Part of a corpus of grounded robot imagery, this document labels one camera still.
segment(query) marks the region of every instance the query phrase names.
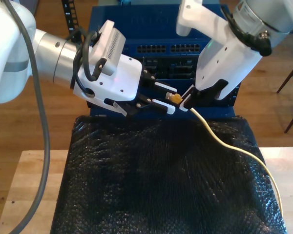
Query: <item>black fabric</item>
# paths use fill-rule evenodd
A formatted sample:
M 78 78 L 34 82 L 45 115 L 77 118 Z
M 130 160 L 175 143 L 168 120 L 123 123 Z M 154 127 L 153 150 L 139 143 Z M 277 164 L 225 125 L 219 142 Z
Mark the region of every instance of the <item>black fabric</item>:
M 263 160 L 244 119 L 209 124 Z M 264 169 L 199 120 L 79 117 L 51 233 L 287 231 Z

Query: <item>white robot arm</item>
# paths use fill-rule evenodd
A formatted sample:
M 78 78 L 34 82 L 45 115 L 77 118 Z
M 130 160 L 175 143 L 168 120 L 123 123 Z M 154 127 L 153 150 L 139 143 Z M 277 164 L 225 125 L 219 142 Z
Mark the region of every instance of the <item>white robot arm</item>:
M 180 5 L 177 34 L 187 36 L 194 28 L 211 38 L 198 59 L 195 85 L 182 96 L 183 111 L 207 92 L 212 94 L 208 98 L 223 99 L 293 29 L 293 0 L 242 0 L 233 16 L 224 13 L 228 21 L 205 8 L 202 0 Z
M 79 45 L 36 29 L 32 14 L 25 7 L 11 3 L 31 37 L 40 79 L 72 88 L 75 95 L 86 101 L 125 116 L 149 108 L 174 113 L 174 106 L 138 93 L 139 86 L 154 88 L 164 94 L 177 90 L 157 81 L 143 70 L 138 60 L 122 55 L 125 37 L 114 28 L 114 22 L 107 20 L 98 34 L 93 33 L 93 39 L 91 36 L 86 39 L 87 46 L 78 49 Z M 78 64 L 83 62 L 81 66 L 75 66 L 74 73 L 76 57 Z M 0 2 L 0 103 L 17 97 L 30 75 L 24 39 L 9 11 Z

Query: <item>gray stripe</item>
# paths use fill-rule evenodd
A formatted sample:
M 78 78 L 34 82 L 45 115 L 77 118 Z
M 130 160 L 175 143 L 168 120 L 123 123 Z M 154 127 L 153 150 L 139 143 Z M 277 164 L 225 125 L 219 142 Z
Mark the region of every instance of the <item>gray stripe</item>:
M 7 62 L 4 67 L 5 72 L 20 72 L 25 70 L 28 67 L 28 62 Z

